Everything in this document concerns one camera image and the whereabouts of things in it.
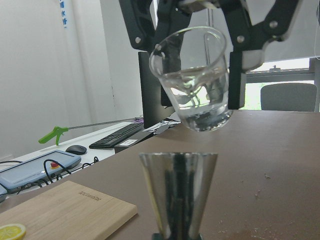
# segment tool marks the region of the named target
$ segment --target white wall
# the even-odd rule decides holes
[[[138,51],[130,45],[118,0],[100,0],[117,119],[143,114]]]
[[[65,0],[64,28],[58,0],[0,0],[0,159],[53,145],[38,139],[54,126],[116,118],[100,1],[87,2]]]

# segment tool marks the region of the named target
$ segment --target wooden cutting board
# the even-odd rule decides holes
[[[105,240],[137,213],[131,203],[66,181],[0,214],[26,227],[24,240]]]

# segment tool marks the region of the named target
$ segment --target green handle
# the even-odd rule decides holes
[[[49,132],[47,135],[39,139],[40,144],[45,144],[48,142],[50,139],[53,139],[56,136],[55,139],[55,144],[58,146],[59,145],[59,139],[60,136],[63,135],[64,132],[68,132],[69,128],[67,127],[59,127],[55,126],[53,131]]]

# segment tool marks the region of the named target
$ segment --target clear plastic cup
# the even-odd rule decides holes
[[[151,72],[189,129],[213,131],[232,115],[225,49],[226,38],[220,31],[197,26],[171,34],[150,55]]]

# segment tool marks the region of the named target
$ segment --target black base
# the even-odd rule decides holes
[[[163,237],[161,236],[160,233],[154,233],[152,234],[152,240],[164,240]],[[198,238],[196,240],[204,240],[202,238],[202,236],[199,234]]]

